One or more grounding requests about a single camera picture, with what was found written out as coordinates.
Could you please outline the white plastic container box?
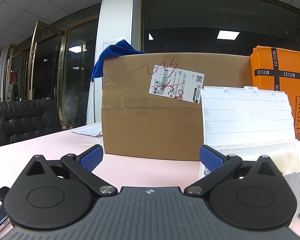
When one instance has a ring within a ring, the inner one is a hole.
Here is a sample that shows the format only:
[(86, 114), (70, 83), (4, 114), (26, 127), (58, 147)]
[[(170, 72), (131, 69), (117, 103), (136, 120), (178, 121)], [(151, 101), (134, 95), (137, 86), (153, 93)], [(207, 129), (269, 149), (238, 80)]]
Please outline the white plastic container box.
[(283, 173), (300, 213), (300, 141), (285, 92), (256, 87), (201, 90), (203, 142), (246, 161), (269, 156)]

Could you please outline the white paper sheet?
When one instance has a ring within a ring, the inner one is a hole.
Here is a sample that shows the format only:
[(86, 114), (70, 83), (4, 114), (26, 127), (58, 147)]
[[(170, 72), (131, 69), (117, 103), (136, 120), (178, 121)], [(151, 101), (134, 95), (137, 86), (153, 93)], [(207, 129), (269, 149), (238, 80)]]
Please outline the white paper sheet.
[(93, 124), (91, 126), (82, 126), (71, 130), (72, 133), (86, 135), (90, 137), (101, 137), (102, 136), (102, 125)]

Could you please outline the black leather sofa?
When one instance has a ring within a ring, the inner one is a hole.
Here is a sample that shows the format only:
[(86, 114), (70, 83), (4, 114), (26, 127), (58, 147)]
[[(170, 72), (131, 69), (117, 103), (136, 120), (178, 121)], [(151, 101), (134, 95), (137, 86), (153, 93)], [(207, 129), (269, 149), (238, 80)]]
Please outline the black leather sofa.
[(0, 102), (0, 146), (61, 130), (58, 109), (52, 100)]

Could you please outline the brown cardboard box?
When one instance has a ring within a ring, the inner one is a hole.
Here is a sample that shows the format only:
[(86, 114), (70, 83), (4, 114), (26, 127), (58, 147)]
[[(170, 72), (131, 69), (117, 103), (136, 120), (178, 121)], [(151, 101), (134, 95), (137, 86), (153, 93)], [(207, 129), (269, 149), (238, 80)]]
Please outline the brown cardboard box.
[(106, 59), (104, 149), (129, 157), (197, 161), (204, 142), (201, 89), (251, 84), (247, 56), (149, 53)]

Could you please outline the orange MIUZI box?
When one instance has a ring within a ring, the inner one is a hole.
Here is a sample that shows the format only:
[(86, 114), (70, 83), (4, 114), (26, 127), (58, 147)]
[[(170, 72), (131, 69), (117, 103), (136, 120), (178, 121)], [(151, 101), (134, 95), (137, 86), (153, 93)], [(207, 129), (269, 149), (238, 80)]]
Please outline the orange MIUZI box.
[(249, 58), (253, 86), (288, 95), (296, 139), (300, 140), (300, 52), (257, 46)]

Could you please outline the blue cloth on box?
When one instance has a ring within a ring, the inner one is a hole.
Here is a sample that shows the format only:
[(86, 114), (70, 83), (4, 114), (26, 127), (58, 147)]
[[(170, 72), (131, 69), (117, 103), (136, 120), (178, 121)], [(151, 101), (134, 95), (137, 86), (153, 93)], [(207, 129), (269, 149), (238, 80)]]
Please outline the blue cloth on box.
[(94, 65), (91, 73), (91, 79), (93, 80), (95, 78), (103, 77), (103, 64), (105, 59), (138, 54), (146, 54), (146, 52), (134, 49), (126, 40), (121, 40), (116, 44), (107, 46), (107, 48), (102, 51)]

